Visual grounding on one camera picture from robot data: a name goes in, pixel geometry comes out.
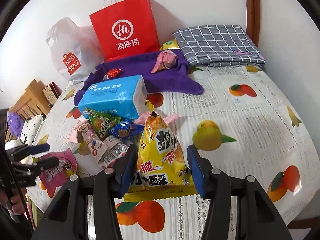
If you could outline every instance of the box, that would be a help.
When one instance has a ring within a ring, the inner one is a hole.
[[[89,118],[86,107],[124,118],[137,119],[148,109],[145,105],[147,89],[143,77],[130,76],[110,79],[91,85],[83,95],[78,108]]]

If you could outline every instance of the fruit pattern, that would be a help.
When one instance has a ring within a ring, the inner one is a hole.
[[[70,90],[70,91],[68,92],[68,94],[65,96],[65,98],[63,98],[62,101],[68,100],[69,98],[74,97],[74,96],[75,96],[75,90],[72,89],[72,90]]]
[[[244,94],[246,94],[250,97],[257,96],[257,93],[254,91],[254,89],[246,84],[243,84],[243,85],[235,84],[235,85],[229,87],[229,92],[231,95],[236,96],[236,97],[243,96]]]
[[[46,134],[45,136],[43,136],[43,137],[38,141],[37,145],[47,143],[48,138],[49,138],[49,134]]]
[[[147,100],[149,100],[154,107],[160,107],[163,104],[163,95],[161,93],[149,94],[147,95]]]
[[[300,173],[296,166],[289,166],[284,172],[279,172],[270,183],[267,194],[272,202],[281,199],[287,191],[301,190]]]
[[[66,118],[69,118],[69,117],[72,117],[72,116],[73,116],[74,119],[78,119],[81,116],[81,112],[78,109],[78,107],[75,106],[74,108],[72,108],[69,111],[69,113],[67,114]]]
[[[296,117],[296,115],[294,114],[294,112],[292,111],[292,109],[289,106],[287,106],[287,109],[289,112],[289,117],[292,122],[292,127],[295,127],[295,126],[299,127],[299,123],[302,123],[302,121]]]
[[[154,200],[118,203],[116,214],[119,225],[130,226],[138,223],[149,233],[158,233],[164,228],[164,209]]]
[[[213,151],[218,149],[222,143],[236,142],[237,140],[222,134],[215,122],[204,120],[198,125],[192,141],[197,149]]]
[[[191,68],[189,68],[187,75],[192,74],[194,71],[197,71],[197,70],[204,71],[203,69],[198,68],[198,67],[191,67]]]
[[[259,71],[262,71],[261,69],[255,67],[255,66],[246,66],[245,68],[246,68],[246,70],[247,70],[248,72],[257,73],[257,72],[259,72]]]
[[[79,148],[76,149],[73,154],[79,153],[80,155],[86,156],[89,155],[91,152],[86,144],[85,141],[82,141],[82,143],[80,143]]]
[[[40,187],[42,190],[47,190],[47,194],[50,198],[53,198],[54,193],[56,192],[56,188],[52,188],[51,190],[46,189],[45,186],[43,185],[42,181],[40,181]]]

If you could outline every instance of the white plastic bag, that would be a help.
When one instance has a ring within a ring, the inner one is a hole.
[[[86,80],[103,63],[99,47],[69,17],[52,26],[46,41],[54,66],[70,85]]]

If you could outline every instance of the human hand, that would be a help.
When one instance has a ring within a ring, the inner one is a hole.
[[[25,199],[25,201],[27,200],[25,197],[25,194],[27,193],[27,189],[21,188],[21,192],[23,194],[23,197]],[[14,195],[13,197],[10,198],[11,202],[12,202],[12,211],[16,214],[23,214],[25,212],[25,209],[23,207],[23,203],[20,199],[19,194]],[[8,197],[6,195],[6,193],[4,192],[4,190],[0,190],[0,203],[5,207],[5,203],[9,201]]]

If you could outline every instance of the purple fluffy object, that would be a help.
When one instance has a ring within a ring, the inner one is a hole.
[[[17,113],[9,113],[7,117],[10,132],[17,138],[21,136],[24,120]]]

